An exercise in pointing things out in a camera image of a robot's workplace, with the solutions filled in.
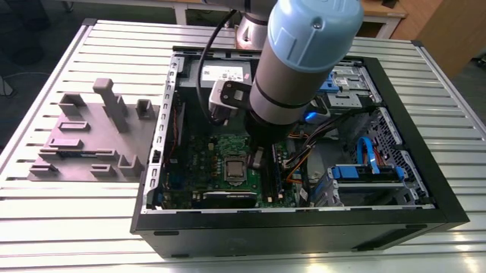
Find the aluminum extrusion table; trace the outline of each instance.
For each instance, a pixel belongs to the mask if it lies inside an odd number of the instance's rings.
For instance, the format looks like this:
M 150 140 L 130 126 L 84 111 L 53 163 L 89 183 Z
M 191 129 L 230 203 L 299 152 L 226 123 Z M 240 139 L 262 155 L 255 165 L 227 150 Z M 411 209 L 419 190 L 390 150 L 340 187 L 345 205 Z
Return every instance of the aluminum extrusion table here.
M 115 82 L 127 104 L 159 105 L 172 46 L 204 46 L 210 27 L 87 20 L 0 156 L 0 268 L 68 272 L 486 271 L 486 130 L 427 51 L 407 41 L 355 39 L 350 55 L 377 57 L 471 222 L 385 251 L 163 260 L 130 234 L 138 183 L 28 181 L 61 110 L 63 93 Z M 223 29 L 215 47 L 234 47 Z

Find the wooden table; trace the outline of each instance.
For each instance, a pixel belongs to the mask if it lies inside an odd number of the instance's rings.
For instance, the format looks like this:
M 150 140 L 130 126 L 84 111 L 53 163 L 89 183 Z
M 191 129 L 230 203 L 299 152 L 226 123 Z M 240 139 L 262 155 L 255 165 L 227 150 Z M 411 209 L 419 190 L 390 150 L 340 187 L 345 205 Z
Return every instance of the wooden table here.
M 200 0 L 71 0 L 71 2 L 106 3 L 132 6 L 171 7 L 175 12 L 176 23 L 187 25 L 186 10 L 230 11 L 227 7 L 206 5 Z M 382 6 L 382 0 L 362 0 L 365 9 L 365 22 L 383 24 L 377 38 L 389 39 L 407 12 L 398 3 L 394 9 Z
M 401 20 L 407 17 L 407 12 L 399 2 L 393 9 L 382 5 L 382 0 L 362 0 L 365 9 L 365 22 L 383 24 L 377 38 L 390 39 Z

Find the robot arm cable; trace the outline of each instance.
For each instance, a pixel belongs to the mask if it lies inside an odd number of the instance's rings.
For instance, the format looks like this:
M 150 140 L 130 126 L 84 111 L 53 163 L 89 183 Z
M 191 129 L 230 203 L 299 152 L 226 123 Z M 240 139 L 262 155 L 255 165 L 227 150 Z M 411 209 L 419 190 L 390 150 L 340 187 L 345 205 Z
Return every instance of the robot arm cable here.
M 211 48 L 212 42 L 216 39 L 216 36 L 219 34 L 219 31 L 222 30 L 222 28 L 224 26 L 224 23 L 230 20 L 230 18 L 235 15 L 235 13 L 236 13 L 236 10 L 232 10 L 224 16 L 223 20 L 216 25 L 216 29 L 214 30 L 212 35 L 210 37 L 210 40 L 207 41 L 207 44 L 206 44 L 206 47 L 204 47 L 204 50 L 203 50 L 203 53 L 202 53 L 202 56 L 200 56 L 199 65 L 198 65 L 196 93 L 198 93 L 199 104 L 200 104 L 200 108 L 203 110 L 204 117 L 207 118 L 208 122 L 215 126 L 223 125 L 224 120 L 214 119 L 211 117 L 211 112 L 210 112 L 210 109 L 208 109 L 208 106 L 207 106 L 208 102 L 204 100 L 204 96 L 203 96 L 203 93 L 202 93 L 200 77 L 202 77 L 202 71 L 203 71 L 203 65 L 204 65 L 204 58 L 207 56 L 207 52 L 208 52 L 208 50 Z

